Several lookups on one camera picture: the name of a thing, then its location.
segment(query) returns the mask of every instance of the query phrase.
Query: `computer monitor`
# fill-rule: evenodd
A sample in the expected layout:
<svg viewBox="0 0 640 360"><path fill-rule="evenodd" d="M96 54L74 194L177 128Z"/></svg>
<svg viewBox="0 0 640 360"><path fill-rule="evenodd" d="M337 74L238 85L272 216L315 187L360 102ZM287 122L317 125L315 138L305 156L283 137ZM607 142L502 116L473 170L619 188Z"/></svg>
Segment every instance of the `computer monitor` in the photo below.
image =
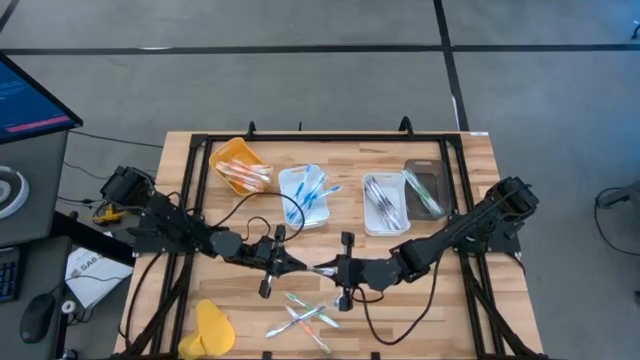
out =
<svg viewBox="0 0 640 360"><path fill-rule="evenodd" d="M0 54L0 144L82 126L82 120Z"/></svg>

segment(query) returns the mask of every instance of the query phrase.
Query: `black metal frame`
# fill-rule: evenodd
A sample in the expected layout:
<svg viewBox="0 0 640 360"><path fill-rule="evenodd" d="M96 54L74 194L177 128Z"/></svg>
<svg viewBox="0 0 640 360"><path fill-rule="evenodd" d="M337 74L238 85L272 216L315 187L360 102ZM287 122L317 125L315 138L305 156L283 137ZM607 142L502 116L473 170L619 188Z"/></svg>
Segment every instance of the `black metal frame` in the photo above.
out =
<svg viewBox="0 0 640 360"><path fill-rule="evenodd" d="M194 203L194 213L201 214L202 213L202 205L204 201L204 192L206 188L207 176L209 173L208 166L208 158L211 155L213 149L214 142L224 142L228 141L233 137L242 137L246 141L391 141L391 142L437 142L440 147L440 155L442 161L446 164L447 168L447 176L449 178L449 194L451 196L451 202L453 203L453 216L459 214L460 209L458 206L458 195L455 191L455 185L453 181L453 172L451 170L451 160L449 158L449 146L450 144L455 150L456 161L458 162L458 167L460 171L460 178L462 180L462 189L463 196L465 198L465 204L467 210L473 208L474 201L471 193L471 183L469 181L469 175L467 172L467 167L464 159L464 151L462 146L462 140L460 134L457 133L443 133L443 134L415 134L413 131L413 126L411 121L405 117L402 119L400 123L399 131L406 131L406 133L398 133L398 134L332 134L332 133L287 133L287 134L273 134L273 133L265 133L259 134L256 133L256 126L252 122L249 124L249 129L245 134L233 135L233 134L195 134L192 135L191 141L189 144L189 153L187 157L187 164L185 168L183 183L182 183L182 201L186 206L186 202L189 198L189 187L191 185L192 177L193 177L193 169L196 166L195 157L196 153L200 146L204 144L204 152L202 156L202 163L200 164L200 176L196 185L196 197ZM460 265L462 268L470 266L469 257L466 253L460 252L458 254L460 259ZM476 255L478 261L478 269L480 273L480 278L482 281L482 287L486 295L488 296L491 305L494 305L493 291L491 289L491 279L489 277L489 268L487 266L486 258L483 254ZM175 265L177 261L177 256L175 254L170 254L168 263L166 265L165 278L163 281L162 294L163 297L160 299L165 299L166 293L168 293L169 288L173 282L173 275L175 272ZM193 255L185 256L185 264L183 266L189 267L189 274L191 274L191 267L193 266ZM476 298L471 292L470 281L471 279L463 276L464 284L465 284L465 294L467 298L467 308L469 310L469 320L471 324L471 332L474 339L474 348L478 357L487 354L482 328L480 326L480 317L478 312L478 307L476 304ZM177 345L180 340L180 336L182 334L182 327L184 323L185 316L185 305L188 296L188 286L183 289L180 299L178 301L178 307L176 312L176 317L174 319L174 327L171 336L171 352L177 350ZM493 338L493 344L496 355L505 355L504 345L502 342L502 337L497 326L491 322L491 334ZM151 351L152 353L158 353L160 349L160 342L162 336L162 327L156 332L156 336L154 337L154 342L152 343Z"/></svg>

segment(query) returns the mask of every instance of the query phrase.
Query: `orange container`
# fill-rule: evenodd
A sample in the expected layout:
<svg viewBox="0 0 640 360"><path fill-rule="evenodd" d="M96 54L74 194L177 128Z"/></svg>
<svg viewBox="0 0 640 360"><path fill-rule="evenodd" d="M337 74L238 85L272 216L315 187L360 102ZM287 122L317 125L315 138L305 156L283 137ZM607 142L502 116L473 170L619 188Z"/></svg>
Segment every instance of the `orange container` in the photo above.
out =
<svg viewBox="0 0 640 360"><path fill-rule="evenodd" d="M265 165L265 163L251 150L251 148L249 148L247 143L239 137L227 141L209 157L209 166L220 174L233 191L241 196L249 195L251 191L235 183L229 182L224 174L216 169L216 164L219 161L230 162L233 159L239 160L246 165Z"/></svg>

